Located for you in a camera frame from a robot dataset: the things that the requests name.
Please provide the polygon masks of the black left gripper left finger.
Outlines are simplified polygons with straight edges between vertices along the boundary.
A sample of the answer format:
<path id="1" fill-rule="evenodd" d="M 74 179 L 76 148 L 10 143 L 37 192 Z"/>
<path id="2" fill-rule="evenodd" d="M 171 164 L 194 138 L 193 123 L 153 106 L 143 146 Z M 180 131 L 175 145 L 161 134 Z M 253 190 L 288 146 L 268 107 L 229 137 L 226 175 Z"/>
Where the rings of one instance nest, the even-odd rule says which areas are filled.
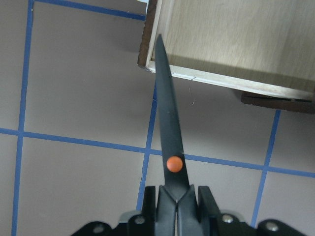
<path id="1" fill-rule="evenodd" d="M 141 236 L 156 235 L 156 188 L 145 187 L 141 215 L 144 223 L 141 225 Z"/>

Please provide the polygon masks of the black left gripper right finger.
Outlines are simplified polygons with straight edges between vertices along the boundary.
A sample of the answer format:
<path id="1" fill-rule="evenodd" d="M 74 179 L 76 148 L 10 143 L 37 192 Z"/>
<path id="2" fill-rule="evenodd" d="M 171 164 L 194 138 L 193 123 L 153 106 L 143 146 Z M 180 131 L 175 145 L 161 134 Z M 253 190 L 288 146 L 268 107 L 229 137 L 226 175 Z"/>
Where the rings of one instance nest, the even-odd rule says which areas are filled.
<path id="1" fill-rule="evenodd" d="M 209 187 L 198 188 L 199 222 L 204 236 L 218 236 L 217 216 L 220 215 L 219 207 Z"/>

